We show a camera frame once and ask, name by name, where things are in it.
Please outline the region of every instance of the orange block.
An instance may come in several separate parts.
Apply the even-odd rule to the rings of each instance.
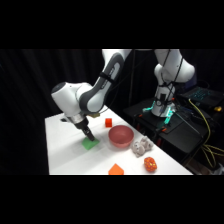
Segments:
[[[124,170],[115,164],[108,173],[110,176],[122,176],[124,175]]]
[[[112,128],[112,119],[111,118],[106,119],[105,126],[106,126],[106,128]]]
[[[147,171],[153,172],[153,171],[157,170],[157,165],[153,158],[150,158],[150,157],[146,158],[144,163],[145,163],[145,168]]]

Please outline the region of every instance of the black curtain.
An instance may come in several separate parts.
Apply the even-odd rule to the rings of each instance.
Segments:
[[[224,92],[223,49],[181,49],[181,53],[197,66],[199,79]],[[133,56],[132,52],[121,79],[131,74]],[[135,65],[141,61],[134,72],[131,105],[153,97],[157,87],[154,53],[136,51]],[[44,120],[61,113],[51,98],[52,88],[64,81],[94,85],[103,66],[101,49],[0,50],[0,173],[49,173]],[[130,86],[127,78],[112,106],[123,118],[123,109],[130,105]],[[108,96],[107,105],[116,91]]]

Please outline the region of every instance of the white toy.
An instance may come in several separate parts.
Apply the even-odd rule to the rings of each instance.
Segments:
[[[134,152],[136,157],[139,158],[140,156],[143,156],[145,152],[150,151],[153,146],[154,143],[147,136],[145,136],[144,138],[142,138],[140,143],[135,142],[132,145],[132,151]]]

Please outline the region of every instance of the plastic toy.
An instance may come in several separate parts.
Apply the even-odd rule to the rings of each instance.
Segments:
[[[157,165],[153,158],[151,158],[151,157],[146,158],[144,162],[145,162],[145,168],[147,171],[153,172],[153,171],[157,170]]]
[[[88,138],[85,138],[82,142],[82,145],[85,149],[90,150],[92,149],[94,146],[96,146],[97,144],[99,144],[99,140],[95,139],[93,142],[90,141]]]
[[[105,126],[106,126],[106,128],[112,128],[112,119],[111,118],[106,119]]]
[[[110,176],[122,176],[124,175],[124,170],[115,164],[108,173]]]
[[[145,136],[144,138],[142,138],[140,143],[135,142],[132,145],[132,151],[134,152],[136,157],[139,158],[140,156],[143,156],[145,152],[150,151],[153,146],[154,143],[147,136]]]

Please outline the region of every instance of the red object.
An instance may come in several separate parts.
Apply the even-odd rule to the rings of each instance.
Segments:
[[[153,158],[149,157],[145,159],[145,168],[149,172],[157,170],[156,162]]]
[[[162,143],[162,139],[159,138],[159,139],[157,140],[157,142],[156,142],[156,145],[157,145],[158,147],[160,147],[160,146],[161,146],[161,143]]]
[[[106,126],[106,128],[112,128],[112,119],[111,118],[106,119],[105,126]]]
[[[124,175],[124,170],[121,169],[117,164],[115,164],[108,173],[111,176],[113,175],[122,176]]]
[[[109,131],[110,142],[117,148],[128,147],[134,139],[134,132],[124,125],[118,125]]]

